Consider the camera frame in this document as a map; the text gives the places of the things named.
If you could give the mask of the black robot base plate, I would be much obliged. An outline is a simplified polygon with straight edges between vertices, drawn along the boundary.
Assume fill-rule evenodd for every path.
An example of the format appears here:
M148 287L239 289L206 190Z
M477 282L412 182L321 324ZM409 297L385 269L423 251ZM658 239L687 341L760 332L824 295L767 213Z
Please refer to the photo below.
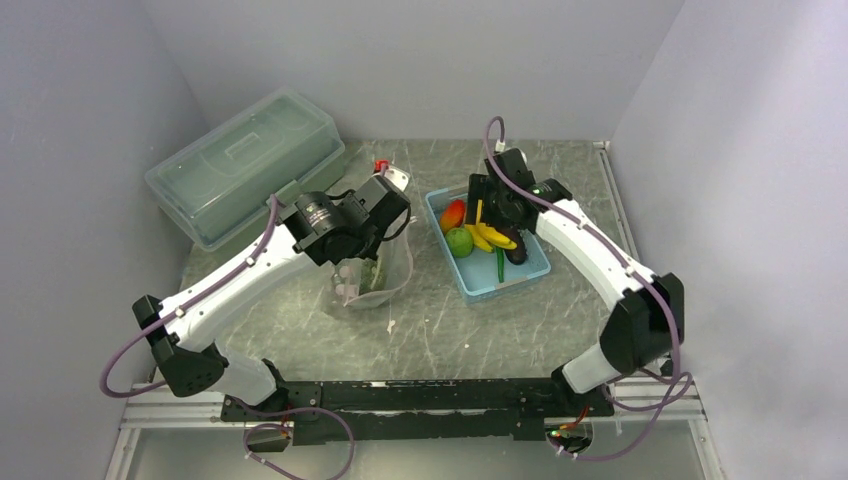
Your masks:
M347 440L510 437L538 441L578 416L609 418L599 392L571 394L550 378L289 382L246 410L226 396L220 418L253 423L283 418L297 446Z

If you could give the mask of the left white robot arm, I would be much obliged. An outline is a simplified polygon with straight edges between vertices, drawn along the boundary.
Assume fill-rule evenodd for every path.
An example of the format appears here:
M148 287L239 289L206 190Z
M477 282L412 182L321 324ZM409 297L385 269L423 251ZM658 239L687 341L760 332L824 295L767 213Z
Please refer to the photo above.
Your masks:
M243 400L261 419L279 417L288 402L279 372L218 346L219 333L241 310L308 269L375 257L390 226L410 213L404 194L365 189L308 193L274 210L266 234L230 261L231 272L216 270L147 317L143 333L165 385L177 397L217 391Z

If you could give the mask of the clear zip top bag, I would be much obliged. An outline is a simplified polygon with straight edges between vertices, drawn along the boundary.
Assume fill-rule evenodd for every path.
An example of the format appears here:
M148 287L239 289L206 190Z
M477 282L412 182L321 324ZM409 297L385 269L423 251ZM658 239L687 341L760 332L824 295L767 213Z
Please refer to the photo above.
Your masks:
M376 308L407 285L414 265L407 230L383 242L376 260L347 259L334 267L332 291L343 307Z

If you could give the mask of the light blue plastic basket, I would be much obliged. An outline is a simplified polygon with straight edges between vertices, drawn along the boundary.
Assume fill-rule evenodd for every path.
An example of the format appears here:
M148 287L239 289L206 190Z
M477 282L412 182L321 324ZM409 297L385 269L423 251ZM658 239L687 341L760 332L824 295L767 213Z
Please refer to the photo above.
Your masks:
M497 296L512 293L540 281L551 271L548 260L538 238L522 231L521 235L527 250L527 260L522 265L504 263L504 282L498 280L496 273L496 255L485 253L477 248L465 258L456 259L449 251L448 244L438 225L439 217L448 205L457 199L465 200L467 188L456 186L427 193L424 197L426 215L432 230L436 234L437 245L445 258L449 271L453 275L459 292L466 304L478 303Z

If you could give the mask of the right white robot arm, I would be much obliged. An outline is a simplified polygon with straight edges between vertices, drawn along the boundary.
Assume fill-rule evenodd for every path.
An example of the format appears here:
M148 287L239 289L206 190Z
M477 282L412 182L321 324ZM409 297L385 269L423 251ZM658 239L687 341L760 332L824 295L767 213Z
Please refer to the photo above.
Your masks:
M554 246L589 280L610 310L596 342L553 373L557 411L574 415L590 391L669 354L680 370L684 289L673 274L656 275L627 255L582 211L573 195L548 179L523 192L495 175L472 174L468 216L527 230Z

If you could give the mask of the green netted melon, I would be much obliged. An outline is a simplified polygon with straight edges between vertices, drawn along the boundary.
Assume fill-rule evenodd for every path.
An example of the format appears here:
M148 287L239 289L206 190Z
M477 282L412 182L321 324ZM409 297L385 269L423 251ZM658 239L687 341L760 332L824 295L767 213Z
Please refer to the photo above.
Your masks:
M386 283L382 259L352 259L339 268L339 274L356 288L358 295L383 290Z

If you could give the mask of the yellow banana bunch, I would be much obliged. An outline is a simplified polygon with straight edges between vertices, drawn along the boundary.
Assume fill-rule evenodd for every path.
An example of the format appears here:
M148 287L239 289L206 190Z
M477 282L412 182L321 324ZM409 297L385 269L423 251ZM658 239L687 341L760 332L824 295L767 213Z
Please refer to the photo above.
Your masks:
M507 237L481 221L480 205L479 200L468 200L466 203L464 227L473 236L474 246L486 253L492 253L496 247L504 250L514 248L515 244Z

